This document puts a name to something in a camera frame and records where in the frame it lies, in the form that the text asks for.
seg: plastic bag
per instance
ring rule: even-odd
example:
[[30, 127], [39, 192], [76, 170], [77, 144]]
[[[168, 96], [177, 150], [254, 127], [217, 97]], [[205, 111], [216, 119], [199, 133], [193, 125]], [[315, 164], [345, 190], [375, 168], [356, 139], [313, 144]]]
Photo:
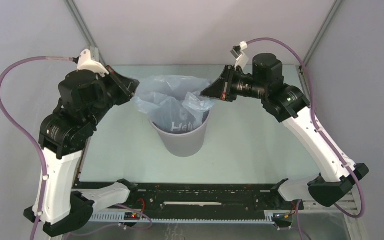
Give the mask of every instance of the plastic bag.
[[209, 85], [209, 80], [193, 76], [153, 76], [140, 81], [132, 100], [159, 129], [184, 134], [201, 126], [215, 104], [200, 96]]

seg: light green tabletop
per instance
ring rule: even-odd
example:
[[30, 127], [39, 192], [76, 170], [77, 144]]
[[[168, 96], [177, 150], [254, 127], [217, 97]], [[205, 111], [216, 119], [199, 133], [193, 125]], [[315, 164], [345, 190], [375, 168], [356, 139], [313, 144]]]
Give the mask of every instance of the light green tabletop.
[[[121, 75], [144, 79], [159, 75], [215, 80], [224, 66], [118, 66]], [[283, 67], [285, 82], [301, 88], [293, 65]], [[319, 170], [304, 146], [268, 114], [261, 101], [238, 96], [212, 109], [205, 143], [195, 155], [169, 153], [147, 117], [134, 103], [113, 107], [97, 127], [80, 180], [136, 183], [275, 184], [313, 176]]]

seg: robotic arm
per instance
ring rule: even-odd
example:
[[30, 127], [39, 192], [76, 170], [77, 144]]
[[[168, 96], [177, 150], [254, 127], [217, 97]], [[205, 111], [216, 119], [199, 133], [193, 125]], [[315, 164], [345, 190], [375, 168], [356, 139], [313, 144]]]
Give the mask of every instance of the robotic arm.
[[[320, 129], [315, 129], [310, 101], [300, 89], [284, 83], [283, 65], [275, 55], [256, 55], [252, 59], [252, 74], [244, 74], [242, 68], [248, 62], [248, 57], [243, 52], [246, 47], [245, 42], [233, 47], [231, 53], [236, 57], [236, 64], [226, 65], [220, 77], [203, 90], [201, 96], [225, 102], [235, 101], [238, 95], [261, 100], [262, 107], [299, 139], [320, 169], [318, 176], [296, 181], [284, 179], [272, 191], [278, 192], [287, 202], [314, 199], [325, 207], [332, 206], [355, 185], [346, 167], [355, 173], [358, 180], [369, 169], [364, 163], [356, 164], [347, 157], [320, 123]], [[346, 165], [341, 163], [320, 135], [320, 131], [323, 131], [342, 154]]]
[[[44, 222], [43, 231], [51, 237], [80, 229], [92, 214], [125, 203], [136, 190], [123, 179], [101, 189], [72, 191], [87, 139], [107, 112], [113, 106], [129, 102], [139, 86], [139, 81], [95, 61], [89, 49], [76, 62], [77, 70], [58, 85], [61, 98], [57, 107], [40, 126], [39, 144], [48, 175], [40, 178], [34, 206], [24, 211], [24, 216], [32, 222], [39, 216]], [[43, 207], [38, 211], [41, 195]]]

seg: trash bag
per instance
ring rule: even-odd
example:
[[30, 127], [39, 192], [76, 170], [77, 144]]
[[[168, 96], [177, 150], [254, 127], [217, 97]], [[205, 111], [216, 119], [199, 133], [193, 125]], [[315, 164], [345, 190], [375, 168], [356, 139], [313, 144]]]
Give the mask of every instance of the trash bag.
[[209, 85], [193, 76], [153, 76], [140, 80], [132, 101], [159, 129], [184, 134], [199, 128], [215, 104], [200, 96]]

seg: white table surface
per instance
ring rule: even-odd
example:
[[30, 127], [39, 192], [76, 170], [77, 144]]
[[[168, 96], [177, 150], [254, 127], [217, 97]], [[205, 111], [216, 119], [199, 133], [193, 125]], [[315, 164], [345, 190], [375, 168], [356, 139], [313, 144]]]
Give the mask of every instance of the white table surface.
[[[138, 80], [158, 75], [217, 79], [224, 66], [118, 66]], [[295, 66], [283, 67], [285, 82], [301, 88]], [[195, 155], [169, 153], [147, 117], [134, 103], [113, 107], [97, 127], [86, 153], [80, 180], [135, 183], [275, 184], [284, 178], [313, 176], [319, 170], [304, 146], [268, 114], [260, 100], [238, 96], [218, 101], [205, 142]]]

